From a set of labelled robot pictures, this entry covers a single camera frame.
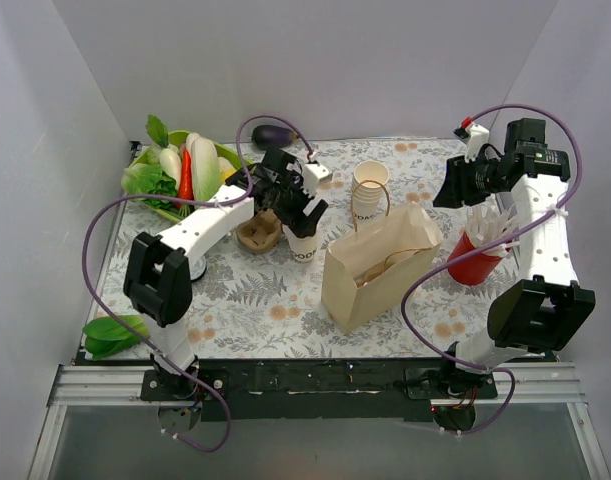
paper bag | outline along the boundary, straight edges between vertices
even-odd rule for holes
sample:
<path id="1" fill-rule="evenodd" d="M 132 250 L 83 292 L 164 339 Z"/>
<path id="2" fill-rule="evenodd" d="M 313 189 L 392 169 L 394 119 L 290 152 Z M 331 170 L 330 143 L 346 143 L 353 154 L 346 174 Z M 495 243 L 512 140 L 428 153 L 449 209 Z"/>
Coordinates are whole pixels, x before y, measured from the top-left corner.
<path id="1" fill-rule="evenodd" d="M 409 287 L 429 270 L 442 241 L 438 225 L 416 202 L 355 223 L 355 231 L 332 242 L 325 255 L 322 300 L 330 317 L 349 333 L 400 305 Z M 388 257 L 396 262 L 359 287 L 365 273 Z"/>

white robotic arm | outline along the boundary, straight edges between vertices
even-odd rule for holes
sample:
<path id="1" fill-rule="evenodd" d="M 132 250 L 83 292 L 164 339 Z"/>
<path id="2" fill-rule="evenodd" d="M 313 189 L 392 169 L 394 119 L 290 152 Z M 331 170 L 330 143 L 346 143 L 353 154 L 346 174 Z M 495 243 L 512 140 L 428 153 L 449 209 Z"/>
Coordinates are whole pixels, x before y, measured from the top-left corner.
<path id="1" fill-rule="evenodd" d="M 489 371 L 528 351 L 558 351 L 595 305 L 594 292 L 579 287 L 572 267 L 567 212 L 556 209 L 568 187 L 567 155 L 547 148 L 542 120 L 511 122 L 501 159 L 487 158 L 489 132 L 484 127 L 466 122 L 455 133 L 466 141 L 466 153 L 448 160 L 445 184 L 434 206 L 475 205 L 491 193 L 511 192 L 520 228 L 548 210 L 556 214 L 521 235 L 518 283 L 494 300 L 487 328 L 453 345 L 451 353 Z M 455 368 L 452 372 L 466 372 L 470 379 L 481 375 L 461 364 Z M 467 376 L 454 383 L 466 385 L 463 378 Z"/>
<path id="2" fill-rule="evenodd" d="M 231 206 L 199 209 L 155 237 L 141 233 L 134 240 L 123 291 L 143 314 L 160 349 L 154 358 L 160 368 L 178 375 L 160 355 L 183 370 L 195 363 L 187 328 L 181 321 L 192 301 L 191 282 L 206 273 L 205 253 L 232 229 L 251 219 L 257 210 L 272 208 L 296 254 L 316 249 L 312 246 L 316 225 L 327 203 L 314 197 L 318 185 L 332 174 L 318 163 L 296 166 L 296 162 L 292 155 L 270 150 L 262 163 L 250 167 L 254 187 L 249 198 Z M 241 182 L 246 180 L 239 171 L 210 202 L 241 197 L 246 186 Z"/>

eggplant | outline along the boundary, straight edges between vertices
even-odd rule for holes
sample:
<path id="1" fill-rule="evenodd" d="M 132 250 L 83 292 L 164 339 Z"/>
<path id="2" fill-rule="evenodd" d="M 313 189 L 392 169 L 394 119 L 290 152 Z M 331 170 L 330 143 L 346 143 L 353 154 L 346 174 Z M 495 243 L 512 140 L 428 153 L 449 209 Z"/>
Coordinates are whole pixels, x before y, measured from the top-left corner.
<path id="1" fill-rule="evenodd" d="M 296 133 L 289 128 L 276 125 L 259 125 L 252 131 L 252 142 L 259 150 L 288 147 L 296 137 Z"/>

green tray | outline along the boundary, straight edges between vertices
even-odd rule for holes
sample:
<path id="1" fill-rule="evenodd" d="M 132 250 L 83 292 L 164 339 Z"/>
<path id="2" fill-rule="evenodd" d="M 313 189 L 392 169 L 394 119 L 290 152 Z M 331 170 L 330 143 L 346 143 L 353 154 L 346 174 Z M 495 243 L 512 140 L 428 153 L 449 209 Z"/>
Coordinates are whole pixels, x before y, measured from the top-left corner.
<path id="1" fill-rule="evenodd" d="M 169 143 L 176 145 L 177 147 L 180 148 L 180 146 L 185 142 L 187 135 L 189 134 L 190 132 L 188 130 L 174 130 L 173 132 L 169 132 Z M 238 154 L 234 150 L 232 150 L 231 148 L 227 148 L 216 142 L 214 142 L 214 146 L 216 147 L 216 153 L 218 153 L 219 157 L 223 157 L 229 160 L 229 162 L 232 164 L 232 166 L 235 169 L 238 170 L 239 168 L 241 168 L 242 165 L 241 165 L 240 160 L 238 159 Z M 146 163 L 145 156 L 147 155 L 147 151 L 149 150 L 149 148 L 150 147 L 147 147 L 145 150 L 143 150 L 141 154 L 134 159 L 130 167 L 137 163 Z M 252 163 L 250 160 L 247 160 L 247 159 L 245 159 L 245 162 L 247 162 L 248 165 Z M 154 210 L 161 217 L 164 217 L 174 223 L 178 223 L 182 220 L 182 218 L 178 215 L 178 213 L 176 213 L 178 212 L 178 210 L 176 209 L 161 210 L 160 208 L 154 208 L 150 205 L 147 205 L 146 203 L 144 203 L 143 205 L 145 205 L 150 210 Z"/>

glass panel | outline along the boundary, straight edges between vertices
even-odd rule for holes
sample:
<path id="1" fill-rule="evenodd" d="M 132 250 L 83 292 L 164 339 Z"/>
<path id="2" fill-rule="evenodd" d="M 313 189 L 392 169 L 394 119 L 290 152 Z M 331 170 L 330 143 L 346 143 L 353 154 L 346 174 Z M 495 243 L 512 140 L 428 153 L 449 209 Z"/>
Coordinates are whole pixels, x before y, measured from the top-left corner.
<path id="1" fill-rule="evenodd" d="M 496 405 L 477 407 L 479 418 Z M 190 435 L 215 442 L 223 424 Z M 160 434 L 156 407 L 70 407 L 51 479 L 589 478 L 566 405 L 512 405 L 463 439 L 391 419 L 234 422 L 216 454 Z"/>

